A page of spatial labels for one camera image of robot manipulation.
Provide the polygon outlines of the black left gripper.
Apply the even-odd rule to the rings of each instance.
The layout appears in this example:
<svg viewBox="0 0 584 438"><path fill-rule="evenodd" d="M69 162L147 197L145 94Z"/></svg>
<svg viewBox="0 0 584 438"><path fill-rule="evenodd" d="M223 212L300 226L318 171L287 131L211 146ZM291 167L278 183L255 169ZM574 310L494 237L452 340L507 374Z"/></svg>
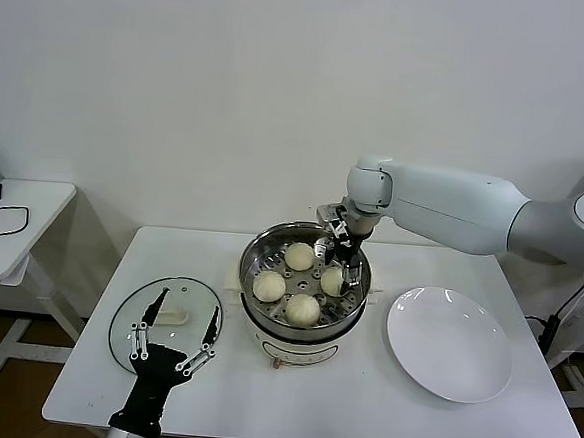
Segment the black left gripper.
<svg viewBox="0 0 584 438"><path fill-rule="evenodd" d="M148 344L148 329L156 322L169 291L164 287L145 309L141 321L131 324L129 358L137 378L123 408L108 420L110 427L134 435L160 436L163 409L172 388L188 381L188 376L215 357L214 345L222 323L221 307L214 309L201 345L192 354L187 356L164 345Z"/></svg>

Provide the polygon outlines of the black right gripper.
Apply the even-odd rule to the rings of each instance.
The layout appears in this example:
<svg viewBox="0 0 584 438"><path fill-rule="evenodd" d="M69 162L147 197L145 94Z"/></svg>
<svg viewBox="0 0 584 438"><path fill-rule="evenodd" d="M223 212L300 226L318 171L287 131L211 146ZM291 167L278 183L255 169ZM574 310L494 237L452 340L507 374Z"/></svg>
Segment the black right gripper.
<svg viewBox="0 0 584 438"><path fill-rule="evenodd" d="M364 235L351 233L347 226L339 225L333 229L333 241L326 244L324 261L329 266L332 260L336 260L342 267L341 292L361 285L362 265L359 260L359 252Z"/></svg>

